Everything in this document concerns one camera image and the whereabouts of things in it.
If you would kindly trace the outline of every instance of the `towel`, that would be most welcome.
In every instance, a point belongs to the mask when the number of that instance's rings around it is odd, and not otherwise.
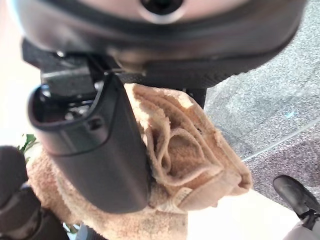
[[[27,164],[29,183],[61,221],[84,223],[109,240],[185,240],[188,211],[216,207],[252,187],[248,168],[186,93],[125,84],[154,182],[145,209],[103,212],[68,181],[45,150]]]

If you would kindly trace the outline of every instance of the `shoe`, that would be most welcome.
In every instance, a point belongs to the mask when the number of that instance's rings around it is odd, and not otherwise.
[[[294,178],[287,175],[277,176],[273,180],[273,187],[301,220],[310,210],[320,214],[320,204],[316,197]]]

